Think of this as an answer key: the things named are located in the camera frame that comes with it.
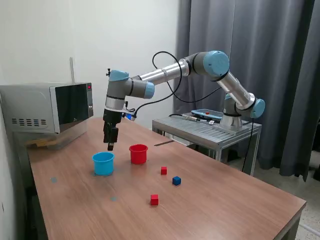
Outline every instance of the gray curtain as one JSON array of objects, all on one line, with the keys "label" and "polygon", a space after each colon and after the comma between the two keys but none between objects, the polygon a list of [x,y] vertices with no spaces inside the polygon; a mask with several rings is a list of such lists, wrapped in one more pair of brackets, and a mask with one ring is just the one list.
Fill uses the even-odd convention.
[{"label": "gray curtain", "polygon": [[[258,161],[263,169],[307,179],[320,115],[320,0],[182,0],[179,58],[221,50],[241,84],[266,102]],[[177,95],[194,101],[218,85],[206,77],[182,81]],[[197,103],[174,99],[176,113],[221,111],[223,90]]]}]

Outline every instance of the tile floor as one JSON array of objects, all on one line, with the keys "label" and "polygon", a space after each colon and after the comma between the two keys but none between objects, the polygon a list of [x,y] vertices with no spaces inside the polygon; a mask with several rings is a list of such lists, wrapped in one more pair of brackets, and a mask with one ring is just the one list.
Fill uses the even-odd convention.
[{"label": "tile floor", "polygon": [[[239,159],[232,161],[230,166],[240,169],[242,164],[243,160]],[[320,152],[313,151],[310,165],[319,167],[319,164]],[[306,182],[303,181],[302,176],[299,178],[287,177],[279,175],[278,172],[277,168],[263,170],[259,164],[256,164],[254,177],[306,200],[307,204],[302,212],[300,222],[320,232],[320,181],[312,178],[313,171],[309,172]],[[299,226],[296,240],[320,240],[320,237]]]}]

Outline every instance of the red cup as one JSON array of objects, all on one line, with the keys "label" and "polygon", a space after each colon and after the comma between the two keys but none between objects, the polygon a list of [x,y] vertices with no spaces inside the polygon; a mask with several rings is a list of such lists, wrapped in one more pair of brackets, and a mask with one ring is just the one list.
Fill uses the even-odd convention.
[{"label": "red cup", "polygon": [[129,147],[131,163],[144,164],[147,161],[148,147],[143,144],[136,144]]}]

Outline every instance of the metal rod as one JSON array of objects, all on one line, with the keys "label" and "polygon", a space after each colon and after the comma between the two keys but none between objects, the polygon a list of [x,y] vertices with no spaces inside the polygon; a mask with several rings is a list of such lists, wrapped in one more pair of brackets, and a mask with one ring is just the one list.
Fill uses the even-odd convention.
[{"label": "metal rod", "polygon": [[[186,60],[180,59],[179,64],[182,70],[182,76],[186,77],[189,74],[189,66]],[[180,77],[180,68],[178,63],[171,64],[164,68],[159,68],[152,72],[140,75],[142,81],[148,81],[154,85],[158,85],[164,82],[168,82],[171,79]]]},{"label": "metal rod", "polygon": [[72,84],[75,84],[76,80],[75,80],[75,71],[74,71],[74,58],[71,56],[69,60],[70,60],[71,82]]},{"label": "metal rod", "polygon": [[301,227],[308,230],[309,232],[313,233],[314,235],[320,237],[320,231],[314,230],[313,228],[309,227],[308,225],[305,225],[303,223],[299,223]]}]

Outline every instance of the metal pipe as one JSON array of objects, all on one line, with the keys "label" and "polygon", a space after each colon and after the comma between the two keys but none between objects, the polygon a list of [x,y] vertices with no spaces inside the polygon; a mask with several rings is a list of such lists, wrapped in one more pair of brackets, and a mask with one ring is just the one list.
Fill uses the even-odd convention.
[{"label": "metal pipe", "polygon": [[217,83],[237,103],[237,108],[241,110],[247,109],[254,103],[255,96],[247,92],[231,72],[228,72],[228,74]]},{"label": "metal pipe", "polygon": [[[186,77],[189,75],[189,66],[186,60],[180,59],[179,64],[182,70],[182,76]],[[164,68],[159,68],[152,72],[140,75],[142,81],[148,81],[154,85],[158,85],[164,82],[168,82],[171,79],[180,77],[180,68],[178,63],[171,64]]]},{"label": "metal pipe", "polygon": [[303,227],[304,229],[308,230],[309,232],[313,233],[314,235],[320,237],[320,232],[317,230],[314,230],[313,228],[309,227],[308,225],[305,225],[303,223],[299,223],[299,225],[301,227]]},{"label": "metal pipe", "polygon": [[71,82],[72,84],[75,84],[76,80],[75,80],[74,58],[71,56],[69,60],[70,60]]}]

